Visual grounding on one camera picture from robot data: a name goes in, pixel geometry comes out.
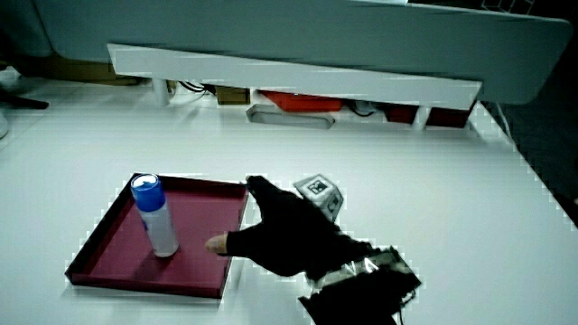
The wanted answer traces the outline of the person's right hand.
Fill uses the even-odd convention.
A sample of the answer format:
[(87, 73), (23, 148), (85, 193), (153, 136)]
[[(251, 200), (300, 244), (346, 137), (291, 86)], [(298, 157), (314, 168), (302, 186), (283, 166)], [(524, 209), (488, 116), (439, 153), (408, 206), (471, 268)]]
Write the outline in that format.
[(246, 188), (256, 200), (261, 221), (210, 238), (207, 251), (248, 258), (283, 277), (304, 272), (314, 281), (378, 251), (344, 234), (313, 204), (260, 175), (247, 176)]

